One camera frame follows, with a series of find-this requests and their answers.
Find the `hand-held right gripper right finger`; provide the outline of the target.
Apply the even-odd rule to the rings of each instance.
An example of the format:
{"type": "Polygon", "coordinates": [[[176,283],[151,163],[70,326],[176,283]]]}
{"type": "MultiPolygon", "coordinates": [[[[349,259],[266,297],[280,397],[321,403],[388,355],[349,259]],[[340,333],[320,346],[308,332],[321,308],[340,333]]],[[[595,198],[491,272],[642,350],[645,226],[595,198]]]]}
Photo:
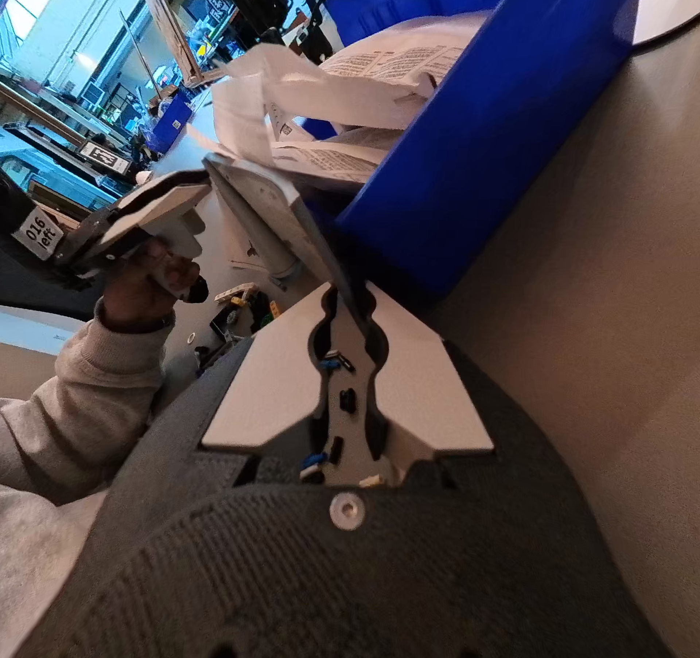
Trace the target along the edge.
{"type": "Polygon", "coordinates": [[[443,339],[378,286],[366,284],[365,440],[403,483],[417,463],[495,453],[443,339]]]}

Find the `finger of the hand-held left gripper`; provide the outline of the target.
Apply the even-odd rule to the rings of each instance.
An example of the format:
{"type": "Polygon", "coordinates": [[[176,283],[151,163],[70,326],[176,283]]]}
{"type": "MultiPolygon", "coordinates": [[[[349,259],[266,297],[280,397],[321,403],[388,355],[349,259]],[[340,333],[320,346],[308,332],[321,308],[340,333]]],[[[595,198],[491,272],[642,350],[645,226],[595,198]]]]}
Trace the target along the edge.
{"type": "Polygon", "coordinates": [[[132,190],[110,208],[109,216],[127,216],[143,210],[148,204],[165,197],[177,187],[202,185],[208,182],[206,171],[174,171],[153,178],[132,190]]]}
{"type": "Polygon", "coordinates": [[[144,231],[164,240],[171,251],[202,251],[197,236],[206,225],[196,206],[211,191],[209,183],[181,184],[163,196],[145,202],[136,190],[117,203],[117,220],[97,242],[98,251],[114,250],[130,231],[144,231]]]}

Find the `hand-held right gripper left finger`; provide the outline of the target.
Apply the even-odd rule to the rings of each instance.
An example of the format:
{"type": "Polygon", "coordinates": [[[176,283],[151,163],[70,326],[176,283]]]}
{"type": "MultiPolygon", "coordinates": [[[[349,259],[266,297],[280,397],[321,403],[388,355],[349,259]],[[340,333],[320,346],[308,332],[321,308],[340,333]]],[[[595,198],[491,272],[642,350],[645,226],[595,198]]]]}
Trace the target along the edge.
{"type": "Polygon", "coordinates": [[[258,331],[205,431],[203,450],[272,456],[297,468],[316,445],[328,407],[328,378],[313,350],[330,317],[325,282],[258,331]]]}

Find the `grey lego instruction booklet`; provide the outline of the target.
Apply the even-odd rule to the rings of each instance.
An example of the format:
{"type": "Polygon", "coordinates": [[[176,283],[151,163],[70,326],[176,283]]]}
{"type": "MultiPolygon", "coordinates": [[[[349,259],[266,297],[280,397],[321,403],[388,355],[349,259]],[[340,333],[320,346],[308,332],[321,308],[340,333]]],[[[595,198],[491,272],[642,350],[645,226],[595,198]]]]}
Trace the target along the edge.
{"type": "Polygon", "coordinates": [[[249,161],[208,154],[203,164],[212,190],[243,232],[267,274],[285,281],[305,267],[334,286],[363,337],[371,336],[371,305],[366,288],[351,278],[331,248],[302,196],[283,173],[249,161]]]}

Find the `person's left forearm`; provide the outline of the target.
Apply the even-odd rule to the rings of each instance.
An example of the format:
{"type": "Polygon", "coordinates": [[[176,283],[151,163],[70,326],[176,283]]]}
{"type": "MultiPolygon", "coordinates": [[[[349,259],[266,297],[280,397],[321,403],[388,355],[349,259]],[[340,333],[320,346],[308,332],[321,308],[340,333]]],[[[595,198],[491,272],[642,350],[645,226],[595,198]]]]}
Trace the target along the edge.
{"type": "Polygon", "coordinates": [[[145,432],[174,312],[137,333],[110,330],[105,315],[100,301],[31,396],[1,399],[2,487],[77,501],[106,484],[145,432]]]}

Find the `pile of small lego pieces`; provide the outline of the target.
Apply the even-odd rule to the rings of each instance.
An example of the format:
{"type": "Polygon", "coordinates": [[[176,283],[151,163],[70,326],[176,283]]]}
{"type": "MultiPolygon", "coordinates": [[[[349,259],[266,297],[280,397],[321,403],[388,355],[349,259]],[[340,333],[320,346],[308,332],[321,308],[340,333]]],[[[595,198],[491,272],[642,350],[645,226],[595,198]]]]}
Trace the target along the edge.
{"type": "Polygon", "coordinates": [[[202,437],[253,338],[259,330],[288,310],[281,311],[273,301],[264,301],[262,290],[252,284],[241,285],[216,296],[216,302],[223,308],[225,321],[222,329],[227,329],[226,346],[234,348],[233,358],[239,365],[209,422],[202,429],[197,444],[198,453],[257,460],[259,464],[276,461],[290,468],[295,479],[331,487],[363,488],[390,482],[390,466],[372,459],[365,440],[367,383],[373,364],[365,351],[365,338],[337,289],[335,292],[336,295],[328,301],[330,317],[319,327],[313,343],[319,369],[328,378],[328,407],[323,413],[323,423],[314,425],[312,430],[316,449],[297,468],[272,456],[202,449],[202,437]]]}

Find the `person's left hand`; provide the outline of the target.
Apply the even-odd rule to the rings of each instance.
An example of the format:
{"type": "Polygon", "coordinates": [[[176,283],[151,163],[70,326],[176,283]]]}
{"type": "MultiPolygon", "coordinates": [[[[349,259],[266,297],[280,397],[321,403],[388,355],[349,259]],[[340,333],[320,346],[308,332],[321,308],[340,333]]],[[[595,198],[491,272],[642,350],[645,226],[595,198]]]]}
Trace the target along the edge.
{"type": "Polygon", "coordinates": [[[199,277],[199,265],[153,238],[112,275],[101,298],[100,322],[121,334],[159,331],[171,322],[177,296],[199,277]]]}

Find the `black white marker tag board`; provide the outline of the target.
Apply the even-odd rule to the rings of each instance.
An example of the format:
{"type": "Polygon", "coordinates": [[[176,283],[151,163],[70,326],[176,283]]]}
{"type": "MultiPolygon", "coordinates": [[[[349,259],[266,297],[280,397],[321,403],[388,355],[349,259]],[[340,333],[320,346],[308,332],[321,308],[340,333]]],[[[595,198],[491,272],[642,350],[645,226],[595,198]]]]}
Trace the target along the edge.
{"type": "Polygon", "coordinates": [[[87,140],[79,150],[79,154],[114,173],[126,176],[129,172],[130,162],[120,157],[111,149],[106,148],[92,140],[87,140]]]}

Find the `blue bin with label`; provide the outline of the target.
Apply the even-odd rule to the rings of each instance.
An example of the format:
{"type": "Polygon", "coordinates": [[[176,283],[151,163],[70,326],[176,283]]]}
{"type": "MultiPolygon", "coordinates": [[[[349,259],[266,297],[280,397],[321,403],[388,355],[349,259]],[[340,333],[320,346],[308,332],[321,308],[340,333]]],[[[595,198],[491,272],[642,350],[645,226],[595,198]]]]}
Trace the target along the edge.
{"type": "Polygon", "coordinates": [[[193,115],[188,94],[179,92],[145,137],[147,147],[155,153],[166,154],[185,130],[193,115]]]}

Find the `torn white paper bag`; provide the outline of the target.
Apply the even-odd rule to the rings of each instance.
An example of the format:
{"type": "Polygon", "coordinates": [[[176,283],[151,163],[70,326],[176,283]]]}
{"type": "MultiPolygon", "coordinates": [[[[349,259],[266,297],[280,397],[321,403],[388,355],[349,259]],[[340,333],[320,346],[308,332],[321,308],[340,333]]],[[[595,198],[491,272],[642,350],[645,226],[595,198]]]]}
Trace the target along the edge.
{"type": "Polygon", "coordinates": [[[209,89],[218,144],[263,165],[273,160],[266,117],[404,130],[428,100],[425,88],[329,74],[281,45],[259,44],[224,72],[209,89]]]}

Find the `grey desk mat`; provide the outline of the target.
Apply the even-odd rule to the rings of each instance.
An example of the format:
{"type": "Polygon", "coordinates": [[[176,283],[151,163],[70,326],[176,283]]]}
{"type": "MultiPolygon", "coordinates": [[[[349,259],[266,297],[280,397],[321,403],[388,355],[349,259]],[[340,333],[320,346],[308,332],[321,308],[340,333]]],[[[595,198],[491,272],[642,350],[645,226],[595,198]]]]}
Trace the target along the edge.
{"type": "Polygon", "coordinates": [[[699,656],[699,24],[639,51],[421,309],[529,413],[678,657],[699,656]]]}

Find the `large blue plastic bin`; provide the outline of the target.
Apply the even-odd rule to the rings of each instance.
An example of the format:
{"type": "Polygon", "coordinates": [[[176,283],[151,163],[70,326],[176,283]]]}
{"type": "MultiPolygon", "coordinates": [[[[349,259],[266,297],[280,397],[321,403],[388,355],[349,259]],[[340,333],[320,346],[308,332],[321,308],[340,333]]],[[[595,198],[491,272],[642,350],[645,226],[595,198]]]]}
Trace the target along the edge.
{"type": "Polygon", "coordinates": [[[407,19],[490,11],[338,215],[311,214],[351,272],[402,303],[457,285],[629,55],[638,0],[327,0],[346,46],[407,19]]]}

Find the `person's grey sweatshirt torso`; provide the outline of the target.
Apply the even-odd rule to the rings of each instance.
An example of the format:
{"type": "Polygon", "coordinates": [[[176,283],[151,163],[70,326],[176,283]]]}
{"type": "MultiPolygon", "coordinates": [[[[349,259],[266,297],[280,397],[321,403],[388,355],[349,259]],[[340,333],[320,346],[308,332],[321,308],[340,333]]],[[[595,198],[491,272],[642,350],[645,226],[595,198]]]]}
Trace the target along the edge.
{"type": "Polygon", "coordinates": [[[67,505],[1,487],[1,656],[12,657],[71,573],[104,502],[67,505]]]}

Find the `printed white paper sheet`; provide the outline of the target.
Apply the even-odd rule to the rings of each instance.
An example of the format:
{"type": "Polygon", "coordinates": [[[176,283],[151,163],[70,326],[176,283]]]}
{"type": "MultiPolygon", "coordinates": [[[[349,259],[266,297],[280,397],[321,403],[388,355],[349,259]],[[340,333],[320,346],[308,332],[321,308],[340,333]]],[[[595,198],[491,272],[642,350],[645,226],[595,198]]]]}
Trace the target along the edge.
{"type": "Polygon", "coordinates": [[[363,183],[433,96],[490,11],[428,16],[363,38],[316,67],[319,100],[299,116],[332,122],[326,140],[280,135],[276,166],[289,173],[363,183]]]}

